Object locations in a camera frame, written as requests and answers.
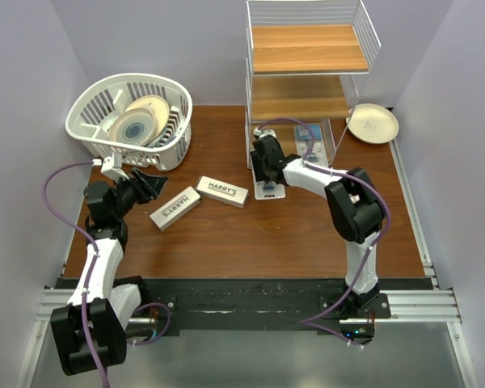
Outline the white Harry's box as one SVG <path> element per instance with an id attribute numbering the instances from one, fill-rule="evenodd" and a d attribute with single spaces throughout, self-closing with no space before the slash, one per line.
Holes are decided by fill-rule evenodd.
<path id="1" fill-rule="evenodd" d="M 200 201 L 200 194 L 189 186 L 151 213 L 150 219 L 159 230 L 164 231 L 197 206 Z"/>
<path id="2" fill-rule="evenodd" d="M 244 208 L 249 195 L 249 191 L 246 188 L 204 175 L 198 179 L 195 189 L 202 196 L 239 209 Z"/>

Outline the blue razor blister pack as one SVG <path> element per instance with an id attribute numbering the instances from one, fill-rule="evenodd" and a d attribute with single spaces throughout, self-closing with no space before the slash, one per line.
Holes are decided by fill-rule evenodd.
<path id="1" fill-rule="evenodd" d="M 251 169 L 254 184 L 254 197 L 256 200 L 279 200 L 286 197 L 285 186 L 267 180 L 259 161 L 257 153 L 253 150 L 250 152 Z"/>
<path id="2" fill-rule="evenodd" d="M 303 156 L 309 149 L 310 143 L 313 142 L 313 147 L 308 153 L 306 160 L 321 167 L 329 167 L 326 148 L 323 142 L 323 134 L 319 124 L 308 124 L 313 137 L 310 132 L 303 126 L 294 127 L 294 138 L 297 153 Z"/>

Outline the white wire wooden shelf rack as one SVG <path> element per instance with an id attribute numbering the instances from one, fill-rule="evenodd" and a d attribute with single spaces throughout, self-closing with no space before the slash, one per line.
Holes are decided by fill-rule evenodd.
<path id="1" fill-rule="evenodd" d="M 358 104 L 381 42 L 362 1 L 247 2 L 246 135 L 278 117 L 327 122 Z"/>

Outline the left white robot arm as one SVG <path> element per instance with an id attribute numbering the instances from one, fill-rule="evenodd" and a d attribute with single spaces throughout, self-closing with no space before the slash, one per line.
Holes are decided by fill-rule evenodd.
<path id="1" fill-rule="evenodd" d="M 50 316 L 61 368 L 68 376 L 124 363 L 129 319 L 146 315 L 151 307 L 140 276 L 116 280 L 115 274 L 128 242 L 126 214 L 136 204 L 156 200 L 168 178 L 137 168 L 108 178 L 83 191 L 88 214 L 84 227 L 74 229 L 86 239 L 85 266 L 66 305 Z"/>

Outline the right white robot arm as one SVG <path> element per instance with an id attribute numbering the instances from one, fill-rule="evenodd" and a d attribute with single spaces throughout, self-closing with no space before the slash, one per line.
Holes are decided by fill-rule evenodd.
<path id="1" fill-rule="evenodd" d="M 379 293 L 377 244 L 391 223 L 390 209 L 367 172 L 321 167 L 296 154 L 286 156 L 270 134 L 257 137 L 253 146 L 258 180 L 304 189 L 327 200 L 333 226 L 345 241 L 347 272 L 343 295 L 323 313 L 344 304 L 349 315 L 363 317 Z"/>

